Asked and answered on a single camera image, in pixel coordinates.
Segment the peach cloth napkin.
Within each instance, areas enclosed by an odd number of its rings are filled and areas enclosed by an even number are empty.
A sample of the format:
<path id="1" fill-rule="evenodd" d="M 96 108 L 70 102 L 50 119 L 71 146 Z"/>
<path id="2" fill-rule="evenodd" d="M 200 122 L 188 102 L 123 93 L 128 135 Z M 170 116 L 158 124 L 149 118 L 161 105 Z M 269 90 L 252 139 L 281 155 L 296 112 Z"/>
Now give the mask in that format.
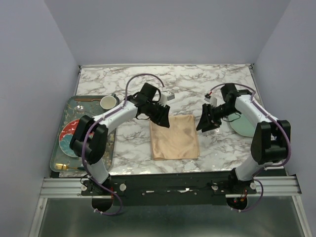
<path id="1" fill-rule="evenodd" d="M 150 122 L 151 150 L 154 160 L 197 159 L 199 142 L 193 115 L 169 117 L 170 127 Z"/>

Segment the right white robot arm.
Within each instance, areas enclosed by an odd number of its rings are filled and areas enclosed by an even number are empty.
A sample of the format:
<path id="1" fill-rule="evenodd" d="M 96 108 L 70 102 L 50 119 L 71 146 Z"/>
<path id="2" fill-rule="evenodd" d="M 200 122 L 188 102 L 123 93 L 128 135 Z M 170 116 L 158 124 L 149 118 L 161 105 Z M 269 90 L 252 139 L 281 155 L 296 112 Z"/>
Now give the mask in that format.
<path id="1" fill-rule="evenodd" d="M 231 171 L 227 181 L 228 190 L 234 194 L 245 188 L 245 182 L 268 167 L 280 167 L 291 157 L 291 125 L 268 113 L 255 99 L 255 90 L 235 83 L 218 85 L 224 100 L 219 106 L 203 104 L 202 114 L 196 127 L 206 132 L 219 128 L 222 120 L 231 114 L 242 114 L 254 126 L 255 132 L 250 146 L 250 157 Z"/>

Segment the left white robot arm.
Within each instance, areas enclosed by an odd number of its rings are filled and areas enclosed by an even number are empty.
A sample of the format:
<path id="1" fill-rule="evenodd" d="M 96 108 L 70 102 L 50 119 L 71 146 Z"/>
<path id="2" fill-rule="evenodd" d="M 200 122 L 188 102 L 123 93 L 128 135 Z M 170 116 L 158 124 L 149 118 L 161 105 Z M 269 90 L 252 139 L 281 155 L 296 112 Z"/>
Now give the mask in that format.
<path id="1" fill-rule="evenodd" d="M 94 116 L 83 116 L 70 141 L 70 149 L 81 157 L 87 173 L 94 180 L 93 190 L 104 195 L 109 191 L 109 173 L 102 157 L 105 153 L 109 133 L 121 124 L 141 114 L 149 117 L 153 123 L 169 128 L 168 100 L 174 99 L 169 92 L 161 92 L 158 88 L 145 83 L 141 90 L 126 97 L 116 107 Z"/>

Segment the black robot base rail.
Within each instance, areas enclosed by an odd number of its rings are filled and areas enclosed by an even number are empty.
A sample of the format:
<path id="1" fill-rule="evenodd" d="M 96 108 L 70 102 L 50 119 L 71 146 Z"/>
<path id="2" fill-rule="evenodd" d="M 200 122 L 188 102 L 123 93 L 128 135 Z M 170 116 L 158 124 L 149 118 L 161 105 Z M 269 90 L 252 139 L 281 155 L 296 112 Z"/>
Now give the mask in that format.
<path id="1" fill-rule="evenodd" d="M 234 171 L 112 175 L 107 190 L 92 180 L 83 181 L 81 194 L 101 207 L 153 205 L 226 205 L 244 209 L 247 197 L 256 194 L 254 180 L 239 181 Z"/>

